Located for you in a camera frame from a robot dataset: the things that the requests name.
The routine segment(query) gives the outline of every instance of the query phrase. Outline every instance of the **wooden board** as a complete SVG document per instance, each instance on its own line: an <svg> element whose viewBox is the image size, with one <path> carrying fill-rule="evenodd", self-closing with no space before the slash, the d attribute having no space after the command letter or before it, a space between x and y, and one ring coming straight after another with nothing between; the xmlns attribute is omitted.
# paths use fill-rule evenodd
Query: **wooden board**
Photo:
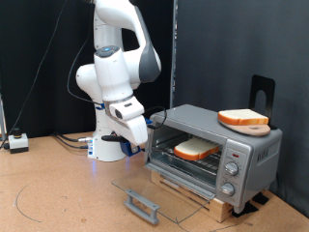
<svg viewBox="0 0 309 232"><path fill-rule="evenodd" d="M170 182L156 172L152 172L152 182L178 196L181 200L196 207L197 209L201 208L207 201L209 201L205 207L201 209L201 212L218 222L224 221L232 214L232 205L222 202L216 198L213 200L205 199L202 196L194 193L189 188Z"/></svg>
<svg viewBox="0 0 309 232"><path fill-rule="evenodd" d="M233 131L237 131L244 134L249 134L253 136L263 136L270 133L270 127L268 125L235 126L222 123L220 120L218 121L225 127L232 129Z"/></svg>

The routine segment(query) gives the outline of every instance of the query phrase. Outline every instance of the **black cable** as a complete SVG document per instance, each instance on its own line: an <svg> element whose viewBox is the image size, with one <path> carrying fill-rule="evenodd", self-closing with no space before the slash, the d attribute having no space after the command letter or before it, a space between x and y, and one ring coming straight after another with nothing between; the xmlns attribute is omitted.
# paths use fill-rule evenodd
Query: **black cable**
<svg viewBox="0 0 309 232"><path fill-rule="evenodd" d="M56 131L53 132L51 135L58 135L58 136L60 136L60 137L62 137L62 138L64 138L64 139L66 139L66 140L69 141L69 142L78 142L78 139L66 137L66 136L64 136L64 135L62 135L61 133L56 132Z"/></svg>
<svg viewBox="0 0 309 232"><path fill-rule="evenodd" d="M32 90L33 90L33 88L35 87L35 84L36 84L36 82L37 82L37 79L38 79L38 76L39 76L39 72L40 72L40 69L41 69L41 66L42 66L42 62L45 60L45 57L46 57L47 52L48 52L48 50L49 50L49 48L50 48L51 42L52 42L52 40L53 40L54 37L55 37L55 34L56 34L56 31L57 31L57 28L58 28L58 24L59 24L60 17L61 17L61 15L62 15L62 13L63 13L65 7L67 6L68 1L69 1L69 0L67 0L67 1L65 2L64 6L62 7L61 12L59 13L59 16L58 16L57 22L56 22L56 27L55 27L55 29L54 29L54 32L53 32L51 38L50 38L49 44L48 44L48 46L47 46L47 50L46 50L46 52L45 52L45 54L44 54L44 56L43 56L43 58L42 58L42 60L41 60L41 62L40 62L40 64L39 64L36 77L35 77L35 79L34 79L34 81L33 81L33 84L32 84L32 86L31 86L31 89L30 89L29 93L28 93L28 96L27 96L25 102L23 103L23 105L22 105L22 107L21 107L21 109L20 109L20 111L19 111L18 117L17 117L17 119L16 119L14 125L12 126L10 132L8 133L8 137L9 137L9 135L11 135L13 128L14 128L14 127L16 126L16 124L18 123L18 121L19 121L19 119L20 119L20 116L21 116L21 113L22 113L22 111L23 111L23 108L25 107L26 103L28 102L28 99L29 99L29 97L30 97L30 95L31 95L31 93L32 93ZM3 148L3 145L4 145L5 142L8 140L8 137L2 142L0 149Z"/></svg>
<svg viewBox="0 0 309 232"><path fill-rule="evenodd" d="M62 141L64 144L66 144L69 147L77 148L77 149L88 149L88 146L80 146L80 147L72 146L69 143L67 143L66 141L64 141L63 139L61 139L61 137L59 137L58 135L54 135L54 136L57 137L60 141Z"/></svg>
<svg viewBox="0 0 309 232"><path fill-rule="evenodd" d="M156 129L159 129L160 127L162 127L163 124L165 123L166 118L167 118L167 112L166 112L166 109L165 109L163 106L154 106L154 107L152 107L152 108L147 109L147 110L145 111L145 113L147 113L147 112L149 112L149 111L151 111L151 110L154 110L154 109L156 109L156 108L163 109L163 111L164 111L164 120L163 120L163 122L162 122L159 126L157 126L157 127L155 127L155 126L153 126L153 125L147 125L148 128L153 129L153 130L156 130Z"/></svg>
<svg viewBox="0 0 309 232"><path fill-rule="evenodd" d="M95 101L90 101L90 100L86 100L86 99L80 98L80 97L76 96L75 94L73 94L73 93L70 91L70 76L71 76L71 72L73 71L73 68L74 68L74 66L75 66L76 60L77 60L78 57L79 57L80 52L83 50L83 48L84 48L84 46L86 45L87 41L89 41L90 34L91 34L91 28L92 28L92 22L93 22L93 8L91 7L88 35L87 35L86 41L85 41L84 44L80 47L80 49L79 49L77 55L75 56L75 59L74 59L72 65L71 65L71 67L70 67L70 72L69 72L69 76L68 76L67 88L68 88L69 94L71 94L71 95L74 96L75 98L80 99L80 100L85 101L85 102L90 102L90 103L98 104L99 106L101 106L100 103L97 103L97 102L95 102Z"/></svg>

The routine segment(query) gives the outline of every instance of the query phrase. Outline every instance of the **bread slice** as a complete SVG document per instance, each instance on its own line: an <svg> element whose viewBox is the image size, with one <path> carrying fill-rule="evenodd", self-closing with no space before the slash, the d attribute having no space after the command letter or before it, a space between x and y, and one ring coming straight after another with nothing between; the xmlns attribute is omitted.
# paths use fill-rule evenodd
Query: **bread slice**
<svg viewBox="0 0 309 232"><path fill-rule="evenodd" d="M218 152L219 147L198 138L191 138L174 148L174 154L184 160L201 160Z"/></svg>
<svg viewBox="0 0 309 232"><path fill-rule="evenodd" d="M268 124L268 117L251 109L224 110L218 113L218 120L229 125Z"/></svg>

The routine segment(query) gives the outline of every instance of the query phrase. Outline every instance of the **toaster oven door handle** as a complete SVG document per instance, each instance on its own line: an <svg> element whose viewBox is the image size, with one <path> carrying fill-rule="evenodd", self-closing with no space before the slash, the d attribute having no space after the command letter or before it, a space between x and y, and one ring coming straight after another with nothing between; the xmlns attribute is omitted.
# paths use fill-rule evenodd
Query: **toaster oven door handle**
<svg viewBox="0 0 309 232"><path fill-rule="evenodd" d="M132 210L136 215L139 217L147 220L148 222L152 224L158 223L158 218L156 217L156 212L160 208L158 205L156 205L154 202L151 202L150 200L146 199L145 197L141 196L137 192L133 191L132 189L126 190L127 193L127 201L125 202L125 205ZM147 206L151 209L151 213L147 214L145 211L138 208L133 203L133 198Z"/></svg>

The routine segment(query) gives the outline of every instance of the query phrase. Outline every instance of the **black backdrop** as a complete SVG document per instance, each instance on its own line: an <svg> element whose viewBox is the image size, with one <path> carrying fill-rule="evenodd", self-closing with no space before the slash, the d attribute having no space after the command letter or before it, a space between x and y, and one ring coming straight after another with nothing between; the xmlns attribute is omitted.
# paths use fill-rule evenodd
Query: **black backdrop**
<svg viewBox="0 0 309 232"><path fill-rule="evenodd" d="M169 105L173 40L173 0L134 0L148 27L162 63L162 73L154 83L142 84L134 94L145 108ZM17 0L0 2L0 76L7 128L10 129L35 78L38 65L54 30L65 0ZM46 60L19 121L29 137L53 131L73 133L95 129L92 104L67 92L70 65L87 37L93 5L69 0ZM70 88L89 99L75 81L79 66L94 63L92 37L80 54ZM124 31L125 49L137 46L133 33Z"/></svg>
<svg viewBox="0 0 309 232"><path fill-rule="evenodd" d="M252 75L273 78L283 140L271 190L309 217L308 10L308 0L179 0L175 106L246 108Z"/></svg>

